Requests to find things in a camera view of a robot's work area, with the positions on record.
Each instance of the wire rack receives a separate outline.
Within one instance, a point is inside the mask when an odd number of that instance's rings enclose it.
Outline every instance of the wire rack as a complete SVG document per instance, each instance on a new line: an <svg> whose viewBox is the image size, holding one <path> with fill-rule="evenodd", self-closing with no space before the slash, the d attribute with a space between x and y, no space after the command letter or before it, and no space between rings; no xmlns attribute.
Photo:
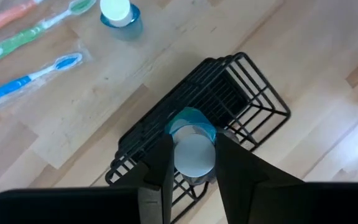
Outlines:
<svg viewBox="0 0 358 224"><path fill-rule="evenodd" d="M207 58L120 138L106 182L114 184L134 167L186 106L199 109L215 127L232 131L251 152L290 118L288 106L245 53ZM199 202L209 185L191 186L177 170L174 175L172 223Z"/></svg>

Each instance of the orange toothbrush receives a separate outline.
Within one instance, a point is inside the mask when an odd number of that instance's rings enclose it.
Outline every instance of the orange toothbrush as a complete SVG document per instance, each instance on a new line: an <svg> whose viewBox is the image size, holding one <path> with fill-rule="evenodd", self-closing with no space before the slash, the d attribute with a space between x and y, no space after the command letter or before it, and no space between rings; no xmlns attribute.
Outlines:
<svg viewBox="0 0 358 224"><path fill-rule="evenodd" d="M6 24L25 16L36 5L40 4L43 0L30 0L11 9L0 13L0 28Z"/></svg>

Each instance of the blue toothbrush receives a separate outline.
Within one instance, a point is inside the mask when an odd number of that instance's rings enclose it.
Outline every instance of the blue toothbrush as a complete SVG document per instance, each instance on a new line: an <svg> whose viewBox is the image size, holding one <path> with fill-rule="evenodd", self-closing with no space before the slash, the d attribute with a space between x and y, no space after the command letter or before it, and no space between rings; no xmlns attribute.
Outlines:
<svg viewBox="0 0 358 224"><path fill-rule="evenodd" d="M31 81L45 74L48 74L50 72L65 71L71 69L72 67L80 63L82 61L82 58L83 56L81 53L74 53L74 54L62 56L58 58L53 65L45 69L42 69L38 72L31 73L24 77L13 80L3 86L0 86L0 98L12 93L13 91L23 88L23 86L26 86Z"/></svg>

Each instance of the green toothbrush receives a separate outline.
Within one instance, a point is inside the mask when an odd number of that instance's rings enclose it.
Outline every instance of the green toothbrush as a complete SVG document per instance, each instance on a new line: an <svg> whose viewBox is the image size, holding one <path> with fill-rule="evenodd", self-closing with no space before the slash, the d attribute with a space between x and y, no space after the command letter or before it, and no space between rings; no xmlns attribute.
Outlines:
<svg viewBox="0 0 358 224"><path fill-rule="evenodd" d="M45 31L58 22L64 20L66 17L71 15L80 15L88 11L94 4L96 0L76 0L70 3L68 9L61 13L60 15L55 16L52 19L47 21L41 21L33 28L25 29L16 34L15 36L8 38L0 42L0 59L9 55L15 49L23 46L33 40L39 38Z"/></svg>

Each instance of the light wood surface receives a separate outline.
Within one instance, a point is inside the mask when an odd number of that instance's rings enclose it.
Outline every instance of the light wood surface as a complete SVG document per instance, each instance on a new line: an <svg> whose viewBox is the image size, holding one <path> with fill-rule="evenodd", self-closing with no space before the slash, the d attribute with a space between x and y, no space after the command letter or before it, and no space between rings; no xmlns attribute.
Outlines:
<svg viewBox="0 0 358 224"><path fill-rule="evenodd" d="M204 58L238 51L292 111L255 154L307 181L358 181L358 1L134 3L145 28L138 41L115 39L96 6L0 62L1 84L78 41L93 58L0 111L0 191L106 185L118 139ZM47 0L6 29L64 4ZM227 223L216 184L180 223Z"/></svg>

